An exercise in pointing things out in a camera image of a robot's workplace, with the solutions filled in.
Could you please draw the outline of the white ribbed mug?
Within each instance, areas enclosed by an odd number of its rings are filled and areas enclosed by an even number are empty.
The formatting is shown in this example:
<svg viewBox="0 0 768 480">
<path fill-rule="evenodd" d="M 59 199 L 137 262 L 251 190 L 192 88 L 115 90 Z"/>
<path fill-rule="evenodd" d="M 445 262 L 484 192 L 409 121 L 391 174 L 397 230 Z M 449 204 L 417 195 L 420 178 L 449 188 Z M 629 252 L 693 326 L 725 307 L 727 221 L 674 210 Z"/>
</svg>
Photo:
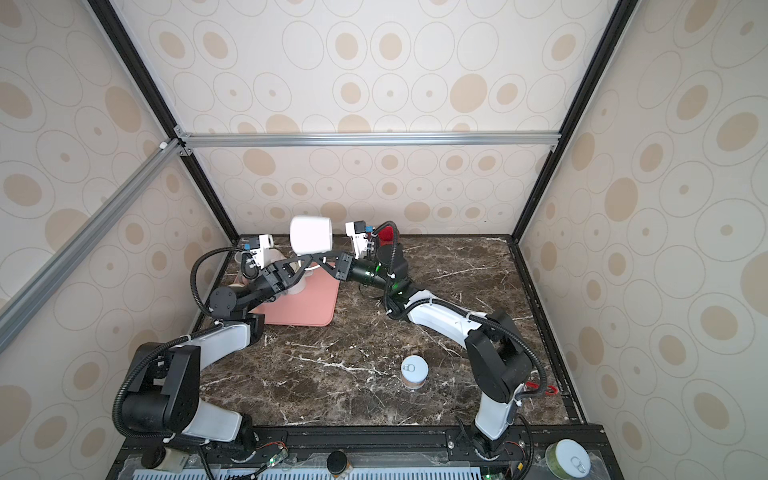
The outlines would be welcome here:
<svg viewBox="0 0 768 480">
<path fill-rule="evenodd" d="M 295 216 L 289 227 L 290 245 L 296 255 L 331 251 L 332 221 L 327 217 Z"/>
</svg>

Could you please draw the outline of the red mug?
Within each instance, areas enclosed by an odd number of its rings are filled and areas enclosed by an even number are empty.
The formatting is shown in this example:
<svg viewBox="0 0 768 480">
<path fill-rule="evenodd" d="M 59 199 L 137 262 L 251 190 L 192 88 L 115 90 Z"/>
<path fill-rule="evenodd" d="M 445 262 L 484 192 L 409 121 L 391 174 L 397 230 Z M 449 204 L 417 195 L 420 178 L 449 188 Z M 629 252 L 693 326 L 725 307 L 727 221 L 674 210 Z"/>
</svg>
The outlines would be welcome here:
<svg viewBox="0 0 768 480">
<path fill-rule="evenodd" d="M 393 225 L 382 226 L 378 230 L 377 238 L 380 246 L 397 245 L 399 243 L 399 231 Z"/>
</svg>

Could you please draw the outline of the cream speckled mug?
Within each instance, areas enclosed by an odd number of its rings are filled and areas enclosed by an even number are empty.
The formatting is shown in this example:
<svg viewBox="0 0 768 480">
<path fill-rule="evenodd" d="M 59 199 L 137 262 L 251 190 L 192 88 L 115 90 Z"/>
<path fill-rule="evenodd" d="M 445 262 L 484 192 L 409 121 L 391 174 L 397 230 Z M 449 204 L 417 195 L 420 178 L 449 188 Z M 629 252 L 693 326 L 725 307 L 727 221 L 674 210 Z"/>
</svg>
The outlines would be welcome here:
<svg viewBox="0 0 768 480">
<path fill-rule="evenodd" d="M 302 293 L 308 286 L 308 279 L 312 276 L 312 272 L 307 269 L 304 269 L 302 272 L 299 272 L 299 270 L 301 269 L 300 262 L 292 262 L 289 264 L 289 266 L 291 271 L 293 272 L 293 276 L 292 276 L 293 284 L 286 289 L 285 294 L 298 295 Z"/>
</svg>

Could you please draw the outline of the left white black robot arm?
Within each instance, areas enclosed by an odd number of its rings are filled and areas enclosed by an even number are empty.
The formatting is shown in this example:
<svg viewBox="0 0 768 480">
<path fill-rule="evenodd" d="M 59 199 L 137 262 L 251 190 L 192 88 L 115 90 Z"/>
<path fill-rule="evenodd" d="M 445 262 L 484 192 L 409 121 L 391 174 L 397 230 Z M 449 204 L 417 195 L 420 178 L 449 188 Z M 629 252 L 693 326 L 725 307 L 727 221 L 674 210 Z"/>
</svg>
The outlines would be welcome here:
<svg viewBox="0 0 768 480">
<path fill-rule="evenodd" d="M 263 303 L 296 286 L 313 265 L 332 271 L 334 252 L 313 252 L 265 266 L 241 265 L 243 282 L 215 289 L 198 303 L 212 327 L 166 343 L 148 342 L 134 354 L 117 390 L 112 421 L 126 438 L 222 444 L 241 458 L 257 448 L 250 416 L 200 398 L 200 373 L 263 335 Z"/>
</svg>

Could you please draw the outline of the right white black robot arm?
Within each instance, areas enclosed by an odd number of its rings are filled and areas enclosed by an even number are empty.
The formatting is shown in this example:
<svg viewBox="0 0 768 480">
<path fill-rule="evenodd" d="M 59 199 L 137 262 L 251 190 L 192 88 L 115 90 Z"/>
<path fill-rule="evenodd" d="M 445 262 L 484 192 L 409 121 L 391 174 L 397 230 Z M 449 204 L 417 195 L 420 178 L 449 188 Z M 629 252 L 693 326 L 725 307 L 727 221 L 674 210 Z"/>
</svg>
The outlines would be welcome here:
<svg viewBox="0 0 768 480">
<path fill-rule="evenodd" d="M 515 321 L 502 310 L 471 311 L 418 287 L 410 278 L 394 222 L 378 227 L 349 222 L 345 234 L 351 252 L 335 250 L 332 222 L 326 217 L 296 217 L 289 227 L 296 254 L 311 257 L 339 281 L 379 289 L 389 318 L 426 327 L 464 347 L 481 391 L 475 436 L 486 443 L 501 440 L 523 400 L 544 395 L 548 386 L 543 362 Z"/>
</svg>

